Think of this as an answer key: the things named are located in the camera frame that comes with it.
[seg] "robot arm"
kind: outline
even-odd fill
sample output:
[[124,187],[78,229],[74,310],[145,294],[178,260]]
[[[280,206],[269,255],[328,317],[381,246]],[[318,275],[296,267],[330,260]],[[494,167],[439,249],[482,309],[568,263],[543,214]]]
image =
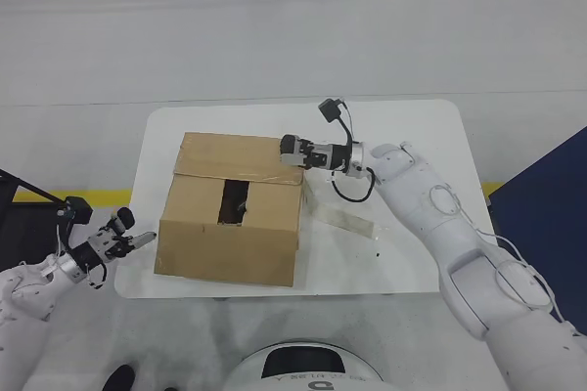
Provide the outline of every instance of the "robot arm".
[[[339,117],[339,104],[320,105],[329,122]],[[349,148],[318,146],[293,135],[286,139],[281,145],[286,164],[370,178],[395,217],[432,255],[444,301],[474,338],[487,343],[512,390],[587,390],[587,354],[571,327],[549,314],[550,297],[534,269],[483,240],[451,187],[411,146],[382,145],[368,154],[351,137]]]
[[48,319],[61,296],[87,279],[89,271],[106,268],[114,258],[155,238],[155,233],[124,237],[132,225],[132,213],[121,208],[81,245],[50,254],[41,264],[0,273],[0,390],[21,390],[25,385],[43,352]]

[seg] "black object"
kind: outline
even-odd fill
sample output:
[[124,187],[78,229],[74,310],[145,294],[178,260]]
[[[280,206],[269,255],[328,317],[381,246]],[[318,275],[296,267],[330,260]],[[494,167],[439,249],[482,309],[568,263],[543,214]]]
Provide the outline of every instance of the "black object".
[[117,218],[121,221],[121,224],[124,225],[126,230],[130,230],[135,225],[135,216],[133,216],[133,212],[128,209],[127,207],[120,207],[117,210]]
[[72,224],[89,224],[91,215],[94,212],[93,208],[89,206],[89,203],[80,196],[66,196],[66,204],[68,207],[68,213]]
[[267,355],[261,378],[297,372],[345,373],[339,354],[318,346],[286,346]]
[[217,224],[242,224],[244,214],[246,214],[248,187],[248,181],[227,179],[224,182],[224,191],[219,216],[217,217]]
[[130,391],[134,383],[135,369],[124,364],[109,376],[102,391]]
[[341,117],[341,110],[339,109],[339,103],[340,103],[339,100],[335,101],[334,99],[329,98],[326,101],[322,102],[320,104],[320,106],[318,106],[317,108],[322,112],[322,115],[324,115],[324,118],[326,118],[326,120],[329,123],[331,123],[334,120]]
[[[18,202],[13,197],[19,186],[49,202]],[[65,207],[59,198],[0,169],[0,272],[42,262],[57,248],[57,211]]]
[[498,233],[546,279],[564,317],[587,334],[587,127],[489,199]]

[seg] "object inside box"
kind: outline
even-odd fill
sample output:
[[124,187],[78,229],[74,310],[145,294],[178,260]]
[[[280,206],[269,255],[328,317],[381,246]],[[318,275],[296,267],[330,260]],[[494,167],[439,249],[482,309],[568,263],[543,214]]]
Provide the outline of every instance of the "object inside box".
[[217,224],[242,225],[246,214],[248,186],[248,181],[225,181]]

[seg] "black cable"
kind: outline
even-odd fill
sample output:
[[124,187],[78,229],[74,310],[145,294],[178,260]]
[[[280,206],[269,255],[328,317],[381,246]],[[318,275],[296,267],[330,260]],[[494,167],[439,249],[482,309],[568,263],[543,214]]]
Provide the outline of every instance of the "black cable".
[[100,281],[99,284],[95,285],[93,282],[89,283],[89,286],[93,286],[94,289],[100,289],[102,287],[102,285],[105,284],[105,281],[107,280],[107,265],[105,265],[104,262],[102,262],[100,264],[100,266],[102,266],[102,280]]
[[350,114],[350,109],[348,108],[348,105],[345,103],[345,101],[341,100],[341,103],[343,104],[345,110],[348,112],[348,119],[350,120],[350,134],[352,135],[352,139],[354,139],[354,126],[352,126],[352,114]]
[[364,201],[366,201],[370,197],[370,195],[372,194],[372,189],[374,188],[374,184],[376,183],[376,173],[374,172],[374,170],[370,167],[367,167],[366,169],[370,172],[370,175],[372,177],[370,178],[370,189],[368,189],[368,193],[363,198],[354,199],[354,198],[350,198],[348,196],[343,195],[343,193],[340,192],[339,189],[337,188],[337,184],[335,183],[335,171],[333,171],[333,173],[331,174],[331,184],[333,184],[333,189],[335,189],[335,193],[337,193],[338,196],[340,196],[341,198],[343,198],[349,202],[364,202]]

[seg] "gray floor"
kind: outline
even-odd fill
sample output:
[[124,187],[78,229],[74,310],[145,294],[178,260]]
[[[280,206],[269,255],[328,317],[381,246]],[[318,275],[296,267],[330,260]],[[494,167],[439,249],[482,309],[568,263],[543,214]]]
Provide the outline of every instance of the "gray floor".
[[403,390],[506,389],[486,346],[438,294],[129,300],[111,283],[84,284],[52,325],[27,391],[101,389],[122,363],[138,367],[135,390],[215,390],[245,356],[294,338],[351,350]]

